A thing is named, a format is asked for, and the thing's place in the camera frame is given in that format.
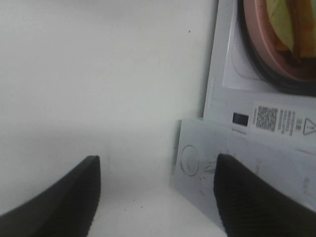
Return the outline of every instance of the label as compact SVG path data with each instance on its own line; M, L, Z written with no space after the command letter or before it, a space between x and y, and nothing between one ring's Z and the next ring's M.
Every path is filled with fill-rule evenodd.
M316 141L316 110L255 101L251 129Z

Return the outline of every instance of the textured black surface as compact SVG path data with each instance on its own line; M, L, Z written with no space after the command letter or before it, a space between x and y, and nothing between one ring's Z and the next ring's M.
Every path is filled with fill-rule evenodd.
M316 96L315 81L300 82L292 80L288 77L284 77L270 69L259 57L251 42L249 32L246 26L243 1L244 0L238 0L238 20L244 44L244 49L249 57L250 62L252 63L254 68L259 72L259 75L261 75L261 78L267 81L272 86L274 86L277 90L284 93Z
M229 237L315 237L316 213L283 195L230 155L219 155L214 194Z
M86 237L100 198L100 159L85 158L66 176L0 217L1 237Z

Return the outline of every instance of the white surface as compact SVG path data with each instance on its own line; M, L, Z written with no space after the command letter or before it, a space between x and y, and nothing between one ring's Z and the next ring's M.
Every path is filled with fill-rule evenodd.
M225 234L213 192L213 183L216 159L218 154L227 150L227 137L224 132L214 130L213 127L212 124L198 119L182 121L175 169L175 187L208 216L222 234ZM185 152L187 147L194 149L196 155L187 156ZM190 158L194 162L198 161L198 170L194 175L186 173L183 158L187 161L190 161Z
M215 2L0 1L0 213L98 154L90 236L216 236L169 188L178 120L203 110Z

